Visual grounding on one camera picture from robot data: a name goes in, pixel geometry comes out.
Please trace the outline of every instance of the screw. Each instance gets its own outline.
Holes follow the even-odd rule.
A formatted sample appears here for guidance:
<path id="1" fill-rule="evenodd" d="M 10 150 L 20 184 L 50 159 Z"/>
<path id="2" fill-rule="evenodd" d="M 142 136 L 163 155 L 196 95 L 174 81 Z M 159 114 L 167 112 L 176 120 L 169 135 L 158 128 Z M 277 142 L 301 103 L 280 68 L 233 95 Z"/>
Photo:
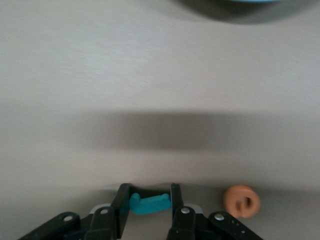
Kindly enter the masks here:
<path id="1" fill-rule="evenodd" d="M 222 221 L 225 220 L 225 217 L 222 216 L 221 214 L 217 213 L 216 215 L 214 215 L 214 218 L 217 219 L 218 221 Z"/>
<path id="2" fill-rule="evenodd" d="M 188 213 L 190 213 L 190 210 L 189 210 L 189 208 L 184 207 L 184 208 L 181 208 L 181 212 L 182 212 L 183 214 L 188 214 Z"/>

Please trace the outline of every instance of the round orange toy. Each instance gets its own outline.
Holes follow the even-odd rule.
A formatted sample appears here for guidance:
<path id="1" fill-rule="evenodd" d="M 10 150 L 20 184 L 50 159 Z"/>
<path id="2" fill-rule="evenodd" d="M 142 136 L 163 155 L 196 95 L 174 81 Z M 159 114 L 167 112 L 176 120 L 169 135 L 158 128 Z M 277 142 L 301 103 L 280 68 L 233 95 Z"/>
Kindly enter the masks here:
<path id="1" fill-rule="evenodd" d="M 224 194 L 223 203 L 226 211 L 235 218 L 250 218 L 260 209 L 260 198 L 250 187 L 236 185 Z"/>

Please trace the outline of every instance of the orange object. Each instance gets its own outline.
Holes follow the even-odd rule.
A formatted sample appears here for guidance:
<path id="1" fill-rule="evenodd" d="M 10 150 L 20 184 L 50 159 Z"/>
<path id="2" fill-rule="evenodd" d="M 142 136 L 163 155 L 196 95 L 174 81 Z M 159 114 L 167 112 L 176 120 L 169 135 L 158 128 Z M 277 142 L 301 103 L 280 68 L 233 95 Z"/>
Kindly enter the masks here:
<path id="1" fill-rule="evenodd" d="M 226 211 L 235 218 L 250 218 L 260 209 L 260 198 L 250 187 L 236 185 L 224 194 L 223 203 Z"/>

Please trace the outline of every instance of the gray surface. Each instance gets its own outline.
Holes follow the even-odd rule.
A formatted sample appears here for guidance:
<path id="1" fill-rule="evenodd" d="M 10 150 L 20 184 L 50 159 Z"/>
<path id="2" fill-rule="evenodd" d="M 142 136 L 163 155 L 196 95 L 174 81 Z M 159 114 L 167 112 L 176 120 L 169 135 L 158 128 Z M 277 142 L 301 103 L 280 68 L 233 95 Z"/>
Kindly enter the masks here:
<path id="1" fill-rule="evenodd" d="M 318 239 L 319 12 L 316 0 L 2 1 L 0 239 L 84 216 L 123 182 L 184 183 L 209 203 L 247 184 L 262 237 Z M 141 228 L 158 231 L 149 218 Z"/>

